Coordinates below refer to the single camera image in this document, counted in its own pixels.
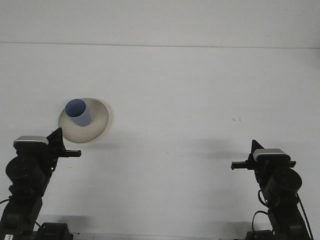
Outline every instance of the white wall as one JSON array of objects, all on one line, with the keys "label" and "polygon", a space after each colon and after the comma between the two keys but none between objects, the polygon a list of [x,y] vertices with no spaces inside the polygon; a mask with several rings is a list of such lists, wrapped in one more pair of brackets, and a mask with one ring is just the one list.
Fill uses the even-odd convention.
[{"label": "white wall", "polygon": [[318,0],[0,1],[0,42],[320,48]]},{"label": "white wall", "polygon": [[74,144],[40,221],[75,232],[242,237],[258,204],[254,173],[232,171],[251,140],[296,160],[319,236],[320,50],[0,44],[0,198],[20,135],[47,135],[75,97],[113,113],[100,141]]}]

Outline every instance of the cable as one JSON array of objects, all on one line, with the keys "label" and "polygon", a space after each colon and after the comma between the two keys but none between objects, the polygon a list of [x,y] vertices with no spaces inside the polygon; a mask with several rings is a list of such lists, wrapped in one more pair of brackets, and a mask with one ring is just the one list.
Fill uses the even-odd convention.
[{"label": "cable", "polygon": [[261,190],[258,191],[258,199],[259,199],[259,202],[260,202],[263,206],[268,207],[267,204],[266,204],[266,202],[262,201],[262,198],[261,198],[261,195],[260,195],[261,192],[262,192]]},{"label": "cable", "polygon": [[304,218],[305,218],[305,222],[306,222],[306,225],[308,226],[308,229],[309,229],[309,233],[310,233],[311,240],[314,240],[314,236],[313,236],[313,234],[312,234],[312,232],[311,232],[311,227],[310,227],[310,224],[309,224],[309,220],[308,220],[308,218],[307,218],[307,214],[306,214],[305,208],[304,208],[304,206],[302,205],[302,201],[301,201],[300,196],[298,195],[298,193],[296,194],[296,196],[297,196],[298,199],[299,199],[299,203],[300,203],[300,206],[301,206],[301,209],[302,209]]},{"label": "cable", "polygon": [[268,213],[266,211],[256,211],[255,214],[253,215],[253,218],[252,218],[252,224],[251,224],[251,227],[252,227],[252,232],[255,234],[255,228],[254,228],[254,222],[255,222],[255,217],[257,214],[265,214],[265,215],[268,215]]},{"label": "cable", "polygon": [[3,203],[5,203],[5,202],[8,202],[10,199],[5,199],[5,200],[2,200],[2,201],[0,201],[0,204],[3,204]]}]

